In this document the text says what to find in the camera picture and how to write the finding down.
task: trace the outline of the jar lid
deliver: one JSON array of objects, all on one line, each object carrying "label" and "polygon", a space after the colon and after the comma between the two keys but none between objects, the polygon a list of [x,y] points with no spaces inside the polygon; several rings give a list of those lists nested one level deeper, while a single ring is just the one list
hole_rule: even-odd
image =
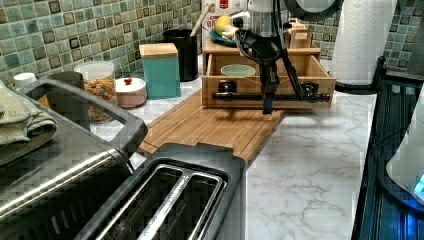
[{"label": "jar lid", "polygon": [[140,45],[141,58],[165,58],[178,56],[173,43],[153,43]]},{"label": "jar lid", "polygon": [[93,61],[77,65],[75,72],[82,74],[84,80],[103,79],[113,75],[115,66],[107,61]]},{"label": "jar lid", "polygon": [[146,82],[141,78],[131,78],[131,84],[126,84],[125,79],[128,78],[120,78],[115,80],[116,82],[116,92],[118,93],[128,93],[140,90],[146,87]]}]

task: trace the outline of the wooden lid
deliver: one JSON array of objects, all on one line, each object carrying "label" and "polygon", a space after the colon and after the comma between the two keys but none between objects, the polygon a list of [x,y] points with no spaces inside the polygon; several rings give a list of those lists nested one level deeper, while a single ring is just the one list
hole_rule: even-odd
[{"label": "wooden lid", "polygon": [[140,45],[142,58],[164,58],[178,56],[178,50],[173,43],[155,43]]}]

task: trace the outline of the bamboo cutting board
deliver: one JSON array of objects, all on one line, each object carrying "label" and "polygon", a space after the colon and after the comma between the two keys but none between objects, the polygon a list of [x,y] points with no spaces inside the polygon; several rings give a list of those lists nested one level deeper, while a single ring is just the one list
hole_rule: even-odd
[{"label": "bamboo cutting board", "polygon": [[204,109],[201,90],[148,125],[138,152],[149,157],[164,143],[207,143],[234,149],[246,163],[257,156],[280,124],[284,110],[263,115],[261,110]]}]

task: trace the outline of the blue light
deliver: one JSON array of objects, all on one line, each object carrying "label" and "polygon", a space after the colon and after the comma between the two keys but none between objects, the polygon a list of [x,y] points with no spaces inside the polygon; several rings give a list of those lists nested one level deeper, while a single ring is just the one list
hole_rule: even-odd
[{"label": "blue light", "polygon": [[423,191],[423,189],[424,189],[424,183],[419,181],[417,183],[417,185],[415,186],[414,192],[415,193],[421,193]]}]

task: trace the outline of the toaster handle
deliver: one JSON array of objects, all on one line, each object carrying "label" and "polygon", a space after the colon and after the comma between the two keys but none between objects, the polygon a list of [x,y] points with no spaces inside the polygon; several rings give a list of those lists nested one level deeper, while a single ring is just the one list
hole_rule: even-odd
[{"label": "toaster handle", "polygon": [[148,131],[147,126],[141,118],[84,90],[64,84],[51,77],[42,77],[26,85],[19,92],[32,99],[39,99],[55,89],[65,91],[66,94],[70,94],[71,96],[79,97],[82,103],[93,105],[122,123],[124,126],[109,143],[112,147],[119,149],[123,154],[127,155],[128,158],[134,154],[146,136]]}]

